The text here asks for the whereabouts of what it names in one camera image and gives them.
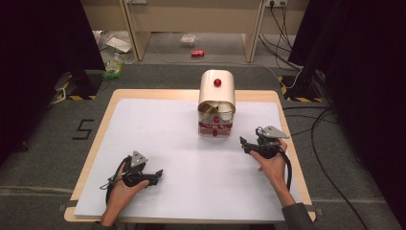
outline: hand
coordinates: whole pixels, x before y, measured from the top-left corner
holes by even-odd
[[[117,176],[116,184],[108,199],[107,208],[101,216],[101,225],[113,226],[119,213],[128,205],[132,197],[148,185],[148,180],[143,180],[134,187],[127,187],[121,176]]]
[[[286,151],[287,144],[283,139],[279,138],[281,143],[281,149]],[[275,192],[278,195],[278,198],[281,201],[282,207],[294,204],[295,200],[292,195],[287,190],[286,184],[284,182],[284,168],[286,162],[280,153],[277,153],[271,159],[263,158],[259,153],[254,150],[250,151],[250,154],[259,162],[260,167],[258,172],[264,172],[269,182],[271,182],[272,187],[275,189]]]

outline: gray carpet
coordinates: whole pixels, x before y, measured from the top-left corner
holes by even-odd
[[[229,70],[235,77],[236,89],[275,90],[281,96],[282,107],[297,107],[284,113],[318,213],[316,226],[362,229],[357,216],[327,180],[312,149],[309,129],[328,103],[285,101],[278,81],[263,67],[142,64],[126,65],[120,78],[105,80],[94,101],[65,101],[46,111],[28,140],[29,149],[12,154],[0,170],[0,228],[89,229],[86,223],[66,222],[63,204],[75,188],[114,90],[198,89],[202,74],[209,69]],[[276,74],[292,73],[276,70]],[[321,108],[300,108],[310,105]],[[77,131],[82,119],[93,120],[82,126],[92,131],[87,140],[73,140],[86,136]],[[369,229],[400,229],[369,172],[357,161],[338,120],[331,111],[314,130],[314,144],[323,167]],[[285,229],[285,225],[277,224],[277,229]]]

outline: red object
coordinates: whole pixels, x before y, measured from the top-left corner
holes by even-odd
[[[204,57],[204,50],[192,51],[192,58],[193,57]]]
[[[215,87],[218,87],[218,86],[220,86],[220,85],[221,85],[221,80],[220,80],[220,79],[214,80],[214,86],[215,86]]]

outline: white paper sheet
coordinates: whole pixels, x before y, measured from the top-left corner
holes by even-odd
[[[239,136],[256,143],[257,127],[281,129],[275,103],[237,102],[228,138],[197,132],[197,102],[122,99],[101,142],[75,215],[99,217],[107,182],[137,150],[149,160],[144,173],[163,169],[157,186],[143,189],[122,217],[158,219],[283,220],[281,205],[258,162],[243,152]],[[300,201],[295,178],[291,193]]]

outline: red button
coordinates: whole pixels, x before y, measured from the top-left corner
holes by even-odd
[[[221,85],[221,80],[220,80],[220,79],[214,80],[214,86],[215,86],[215,87],[218,87],[218,86],[220,86],[220,85]]]

